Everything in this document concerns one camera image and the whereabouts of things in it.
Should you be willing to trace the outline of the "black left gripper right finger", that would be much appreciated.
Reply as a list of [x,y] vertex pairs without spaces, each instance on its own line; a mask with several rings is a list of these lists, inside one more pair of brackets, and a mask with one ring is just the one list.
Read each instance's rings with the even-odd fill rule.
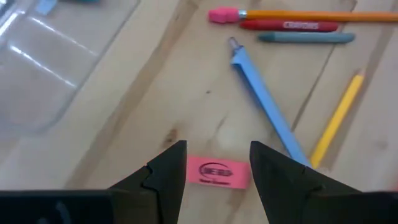
[[250,165],[270,224],[302,224],[303,210],[315,194],[357,192],[259,141],[251,142]]

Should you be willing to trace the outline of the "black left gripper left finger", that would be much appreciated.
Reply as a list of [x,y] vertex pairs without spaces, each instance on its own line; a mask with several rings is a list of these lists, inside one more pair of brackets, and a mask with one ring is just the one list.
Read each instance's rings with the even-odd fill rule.
[[109,189],[114,224],[177,224],[185,188],[187,142],[177,141]]

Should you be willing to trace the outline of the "pink eraser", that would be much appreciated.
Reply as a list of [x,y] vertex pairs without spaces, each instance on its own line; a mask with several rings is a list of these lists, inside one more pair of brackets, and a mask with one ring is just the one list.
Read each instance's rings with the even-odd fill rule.
[[251,178],[247,162],[238,162],[210,157],[188,156],[187,176],[189,183],[247,189]]

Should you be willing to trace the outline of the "yellow pencil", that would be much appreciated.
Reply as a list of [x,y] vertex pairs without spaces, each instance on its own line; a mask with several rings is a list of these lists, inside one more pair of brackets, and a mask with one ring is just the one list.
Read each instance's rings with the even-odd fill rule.
[[312,155],[310,156],[310,162],[314,169],[317,169],[323,160],[331,142],[333,141],[336,133],[338,132],[342,122],[344,121],[351,105],[353,104],[356,95],[359,93],[362,84],[364,82],[365,73],[360,70],[355,74],[349,83],[346,91],[343,93],[340,102],[338,103],[336,110],[329,119],[327,126],[319,138]]

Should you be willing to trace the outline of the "periwinkle pen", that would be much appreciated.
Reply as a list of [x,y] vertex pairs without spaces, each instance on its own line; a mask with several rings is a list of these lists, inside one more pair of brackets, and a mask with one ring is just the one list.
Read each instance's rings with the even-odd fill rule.
[[275,129],[281,143],[293,160],[310,167],[311,165],[303,153],[297,138],[291,131],[287,120],[279,109],[275,99],[272,97],[265,82],[262,80],[259,70],[251,60],[246,49],[234,37],[230,37],[228,43],[232,50],[230,64],[248,84],[255,99],[258,101]]

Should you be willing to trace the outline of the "orange pencil with pink eraser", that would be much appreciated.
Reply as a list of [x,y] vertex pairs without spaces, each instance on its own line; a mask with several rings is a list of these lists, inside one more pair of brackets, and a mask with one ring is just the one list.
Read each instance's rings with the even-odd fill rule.
[[332,22],[398,22],[398,12],[327,12],[327,11],[285,11],[245,10],[219,7],[208,11],[211,22],[225,24],[244,19],[290,19],[298,21]]

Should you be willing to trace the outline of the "grey crayon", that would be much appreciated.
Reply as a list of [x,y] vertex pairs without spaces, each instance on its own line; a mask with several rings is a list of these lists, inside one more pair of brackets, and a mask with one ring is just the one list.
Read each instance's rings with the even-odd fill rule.
[[354,41],[355,34],[340,32],[264,32],[257,36],[263,42],[346,44]]

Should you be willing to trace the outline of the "clear plastic bin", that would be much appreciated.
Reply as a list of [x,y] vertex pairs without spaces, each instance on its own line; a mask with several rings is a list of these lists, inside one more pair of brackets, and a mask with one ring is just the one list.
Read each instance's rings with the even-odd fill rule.
[[0,138],[56,123],[141,0],[0,0]]

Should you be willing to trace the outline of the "red crayon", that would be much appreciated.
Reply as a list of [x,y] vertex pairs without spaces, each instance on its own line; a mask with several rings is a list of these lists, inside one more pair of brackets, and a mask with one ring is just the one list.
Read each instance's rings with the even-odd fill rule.
[[246,20],[240,28],[249,30],[274,30],[294,32],[333,32],[339,28],[337,22],[290,21],[290,20]]

